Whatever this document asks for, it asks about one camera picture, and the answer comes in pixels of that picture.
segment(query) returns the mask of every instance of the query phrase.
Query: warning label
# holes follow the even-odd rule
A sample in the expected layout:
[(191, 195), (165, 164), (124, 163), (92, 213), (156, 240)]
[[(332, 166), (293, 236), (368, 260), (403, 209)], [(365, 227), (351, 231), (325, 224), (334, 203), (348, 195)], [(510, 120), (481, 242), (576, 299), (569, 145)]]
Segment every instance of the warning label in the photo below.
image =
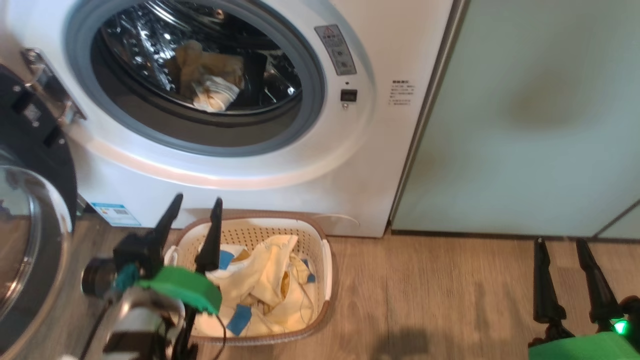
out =
[(356, 65), (353, 63), (351, 51), (338, 25), (316, 26), (315, 29), (333, 62), (336, 74), (338, 76), (356, 74)]
[(389, 93), (389, 105), (409, 105), (415, 94), (415, 85), (409, 80), (393, 80)]

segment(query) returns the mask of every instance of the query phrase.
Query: plastic basket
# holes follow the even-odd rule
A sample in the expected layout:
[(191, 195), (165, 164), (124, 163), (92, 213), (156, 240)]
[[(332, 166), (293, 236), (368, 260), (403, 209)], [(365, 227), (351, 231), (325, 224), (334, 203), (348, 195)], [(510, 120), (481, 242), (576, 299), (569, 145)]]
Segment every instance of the plastic basket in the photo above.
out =
[[(169, 257), (175, 257), (176, 265), (195, 269), (195, 257), (211, 226), (209, 219), (201, 219), (184, 228), (175, 241), (167, 244), (174, 249)], [(306, 328), (276, 335), (230, 337), (227, 345), (259, 345), (297, 340), (308, 336), (321, 324), (327, 313), (333, 284), (331, 248), (322, 229), (312, 220), (294, 213), (249, 213), (223, 217), (221, 242), (244, 245), (253, 250), (259, 243), (278, 234), (298, 236), (294, 253), (308, 259), (316, 276), (314, 319)], [(222, 338), (210, 337), (200, 331), (197, 322), (191, 332), (191, 339), (197, 342), (222, 343)]]

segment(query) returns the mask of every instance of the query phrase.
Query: front-load washing machine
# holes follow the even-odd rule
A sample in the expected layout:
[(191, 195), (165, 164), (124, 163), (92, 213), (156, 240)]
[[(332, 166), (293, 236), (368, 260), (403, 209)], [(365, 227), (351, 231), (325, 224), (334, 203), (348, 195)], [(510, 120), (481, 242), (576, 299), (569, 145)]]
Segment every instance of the front-load washing machine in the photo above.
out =
[(381, 236), (451, 3), (0, 0), (0, 57), (64, 88), (41, 86), (112, 225), (181, 192), (177, 227), (221, 197)]

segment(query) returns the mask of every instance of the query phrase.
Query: cabinet door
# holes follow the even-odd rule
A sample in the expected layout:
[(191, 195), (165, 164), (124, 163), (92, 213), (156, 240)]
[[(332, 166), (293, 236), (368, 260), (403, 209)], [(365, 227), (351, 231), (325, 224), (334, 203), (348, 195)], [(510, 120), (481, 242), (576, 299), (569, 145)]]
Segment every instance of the cabinet door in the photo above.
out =
[(640, 197), (640, 1), (472, 1), (393, 229), (591, 236)]
[(605, 230), (601, 238), (640, 239), (640, 206)]

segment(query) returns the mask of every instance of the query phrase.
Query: door hinge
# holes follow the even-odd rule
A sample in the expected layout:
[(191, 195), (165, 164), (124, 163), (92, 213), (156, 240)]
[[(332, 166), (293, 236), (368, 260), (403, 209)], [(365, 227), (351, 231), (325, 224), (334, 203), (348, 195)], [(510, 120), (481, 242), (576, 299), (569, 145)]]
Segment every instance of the door hinge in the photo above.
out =
[(27, 48), (22, 51), (25, 64), (33, 76), (25, 86), (47, 105), (58, 119), (60, 127), (86, 117), (67, 89), (53, 72), (40, 49)]

